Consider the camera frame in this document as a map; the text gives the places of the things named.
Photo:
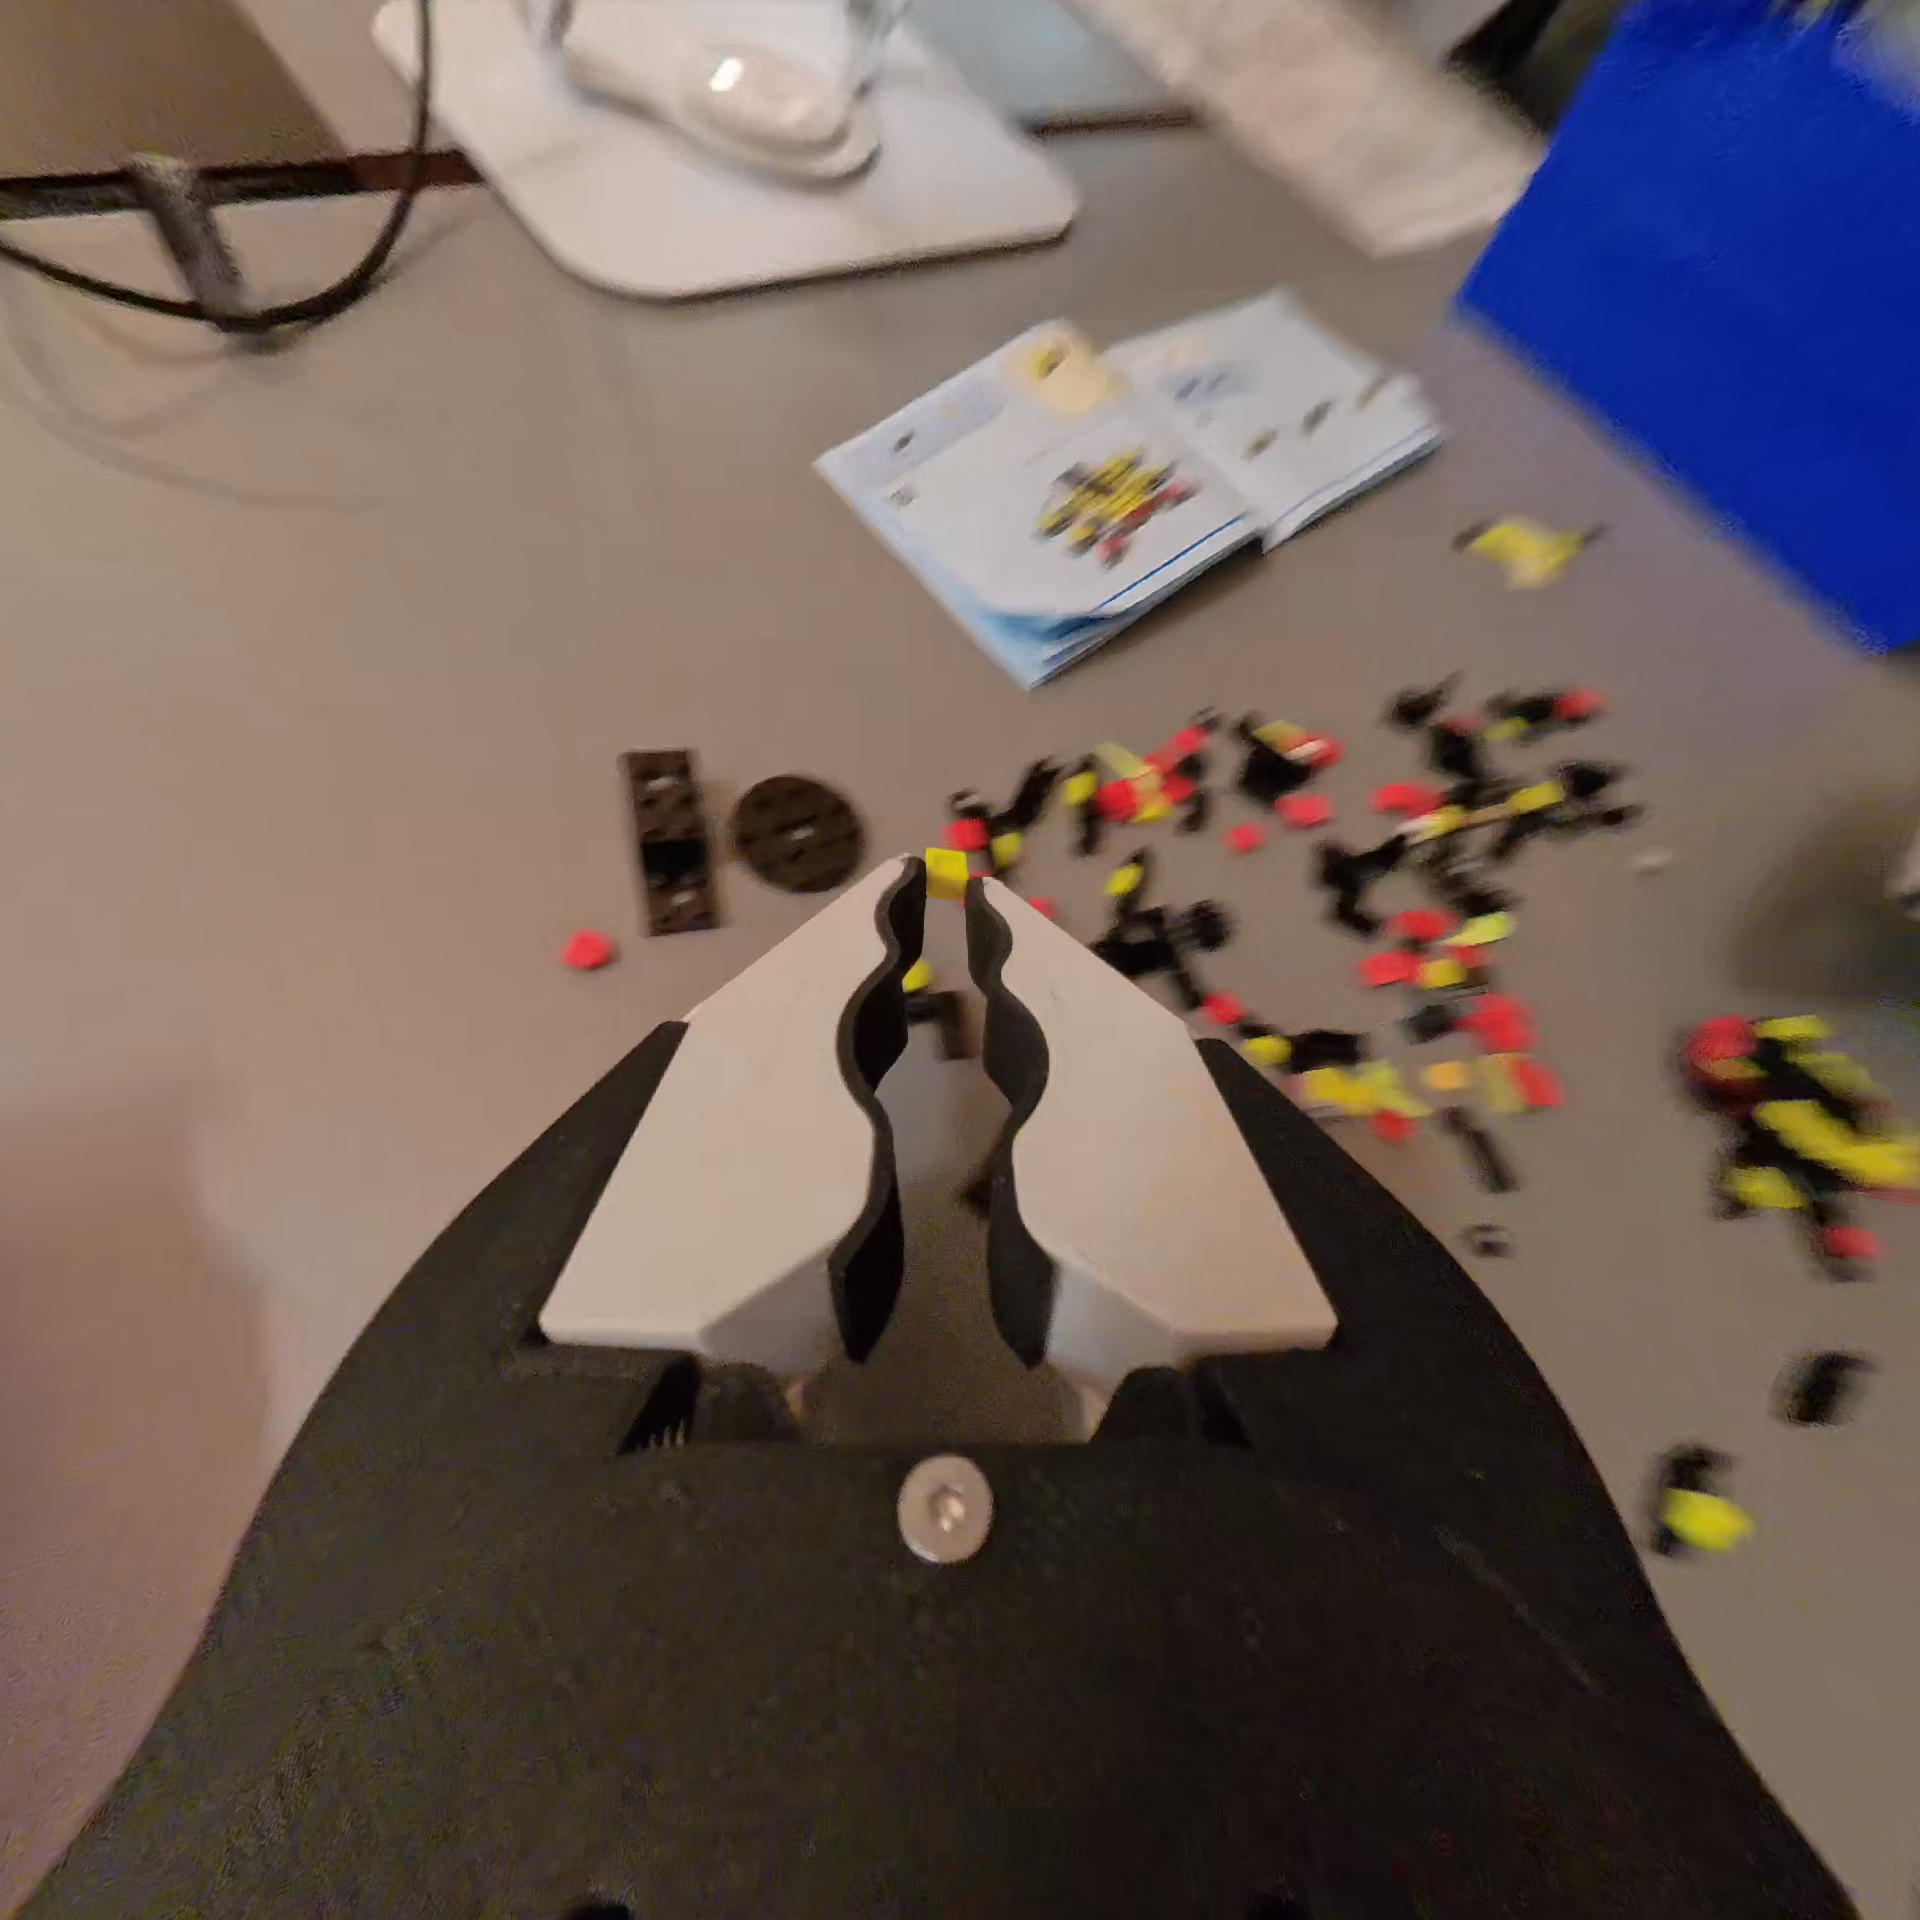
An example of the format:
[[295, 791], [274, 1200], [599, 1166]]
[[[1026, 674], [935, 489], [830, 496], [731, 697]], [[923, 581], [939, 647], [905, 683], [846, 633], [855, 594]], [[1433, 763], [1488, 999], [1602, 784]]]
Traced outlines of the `clear plastic bag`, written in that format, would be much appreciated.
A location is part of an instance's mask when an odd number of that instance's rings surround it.
[[1074, 9], [1367, 256], [1490, 233], [1545, 155], [1543, 135], [1403, 34], [1456, 5]]

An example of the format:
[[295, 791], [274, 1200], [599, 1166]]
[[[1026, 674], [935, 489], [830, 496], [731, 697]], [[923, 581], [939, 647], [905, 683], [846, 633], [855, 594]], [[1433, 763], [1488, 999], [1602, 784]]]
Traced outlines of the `partly built lego model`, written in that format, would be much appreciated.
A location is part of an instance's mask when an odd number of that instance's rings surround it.
[[1717, 1218], [1787, 1218], [1824, 1275], [1870, 1278], [1881, 1241], [1856, 1207], [1915, 1202], [1918, 1134], [1831, 1029], [1813, 1015], [1712, 1017], [1682, 1035], [1675, 1065], [1721, 1127]]

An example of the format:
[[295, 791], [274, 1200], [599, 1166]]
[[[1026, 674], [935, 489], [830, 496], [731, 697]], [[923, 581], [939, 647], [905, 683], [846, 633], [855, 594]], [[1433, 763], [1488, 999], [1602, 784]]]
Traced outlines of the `blue plastic bin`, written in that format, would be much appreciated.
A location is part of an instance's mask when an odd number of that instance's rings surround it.
[[1856, 647], [1915, 647], [1915, 7], [1630, 7], [1456, 302]]

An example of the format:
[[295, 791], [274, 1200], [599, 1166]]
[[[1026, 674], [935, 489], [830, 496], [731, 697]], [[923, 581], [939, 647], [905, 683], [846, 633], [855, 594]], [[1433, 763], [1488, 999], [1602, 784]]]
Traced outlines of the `scattered loose lego pieces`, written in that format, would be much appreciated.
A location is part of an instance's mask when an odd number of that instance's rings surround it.
[[[1467, 1033], [1495, 1070], [1495, 1093], [1520, 1106], [1554, 1102], [1557, 1083], [1534, 1058], [1529, 1015], [1497, 994], [1486, 974], [1486, 949], [1504, 937], [1509, 901], [1486, 891], [1461, 871], [1467, 837], [1497, 827], [1493, 855], [1506, 855], [1534, 830], [1605, 825], [1634, 816], [1609, 807], [1616, 773], [1595, 761], [1563, 761], [1525, 786], [1506, 784], [1486, 761], [1486, 743], [1579, 727], [1600, 702], [1582, 688], [1550, 690], [1493, 711], [1488, 725], [1447, 713], [1449, 688], [1424, 688], [1392, 711], [1397, 725], [1424, 722], [1440, 750], [1440, 784], [1383, 791], [1378, 807], [1392, 832], [1374, 848], [1323, 843], [1317, 880], [1328, 891], [1337, 926], [1376, 944], [1362, 976], [1385, 987], [1413, 987], [1424, 997], [1415, 1022], [1417, 1040]], [[1024, 846], [1049, 802], [1058, 802], [1077, 832], [1077, 850], [1090, 857], [1113, 825], [1152, 825], [1177, 818], [1198, 827], [1209, 818], [1207, 759], [1227, 741], [1241, 754], [1234, 793], [1266, 818], [1285, 825], [1317, 825], [1326, 809], [1312, 782], [1339, 757], [1328, 734], [1266, 722], [1246, 713], [1225, 731], [1216, 713], [1202, 713], [1150, 757], [1097, 747], [1072, 763], [1038, 759], [1015, 795], [992, 807], [976, 791], [949, 802], [942, 848], [962, 848], [971, 878], [1008, 882], [1017, 875]], [[1367, 1118], [1381, 1136], [1399, 1138], [1429, 1118], [1431, 1104], [1403, 1088], [1367, 1038], [1335, 1029], [1287, 1031], [1257, 1022], [1239, 999], [1205, 992], [1193, 978], [1193, 955], [1209, 953], [1230, 933], [1211, 901], [1189, 907], [1150, 901], [1150, 853], [1136, 853], [1111, 878], [1111, 926], [1090, 951], [1145, 997], [1179, 1017], [1202, 1045], [1209, 1065], [1223, 1065], [1225, 1047], [1259, 1072], [1285, 1077], [1298, 1093], [1326, 1099], [1342, 1113]]]

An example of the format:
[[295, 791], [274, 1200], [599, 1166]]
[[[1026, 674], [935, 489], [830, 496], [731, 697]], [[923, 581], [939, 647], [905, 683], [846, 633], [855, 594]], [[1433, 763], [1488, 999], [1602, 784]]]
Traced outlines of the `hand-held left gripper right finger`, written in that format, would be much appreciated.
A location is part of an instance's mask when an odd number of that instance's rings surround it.
[[971, 878], [965, 912], [1006, 1106], [987, 1225], [1006, 1349], [1081, 1397], [1326, 1349], [1337, 1312], [1191, 1029], [1003, 882]]

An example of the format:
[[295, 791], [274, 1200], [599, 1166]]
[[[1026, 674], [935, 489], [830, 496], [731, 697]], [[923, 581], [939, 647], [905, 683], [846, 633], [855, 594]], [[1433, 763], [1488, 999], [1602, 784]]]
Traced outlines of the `white monitor stand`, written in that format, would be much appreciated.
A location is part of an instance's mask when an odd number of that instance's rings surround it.
[[647, 302], [1061, 240], [1079, 197], [905, 5], [382, 5], [373, 41], [567, 274]]

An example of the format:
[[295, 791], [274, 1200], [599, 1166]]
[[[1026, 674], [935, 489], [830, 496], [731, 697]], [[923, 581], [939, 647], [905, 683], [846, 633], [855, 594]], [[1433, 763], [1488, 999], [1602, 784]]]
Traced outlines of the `lego instruction booklet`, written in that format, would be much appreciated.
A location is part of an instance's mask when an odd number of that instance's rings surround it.
[[1419, 379], [1275, 290], [1099, 350], [1031, 327], [823, 453], [818, 475], [1017, 686], [1445, 439]]

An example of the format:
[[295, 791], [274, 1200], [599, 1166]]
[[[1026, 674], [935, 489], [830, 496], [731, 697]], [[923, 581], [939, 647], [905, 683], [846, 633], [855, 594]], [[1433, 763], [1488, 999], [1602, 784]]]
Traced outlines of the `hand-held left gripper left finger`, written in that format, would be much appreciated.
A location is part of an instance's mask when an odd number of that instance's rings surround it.
[[926, 862], [891, 857], [658, 1029], [663, 1070], [539, 1310], [553, 1346], [809, 1378], [864, 1362], [905, 1271], [894, 1127]]

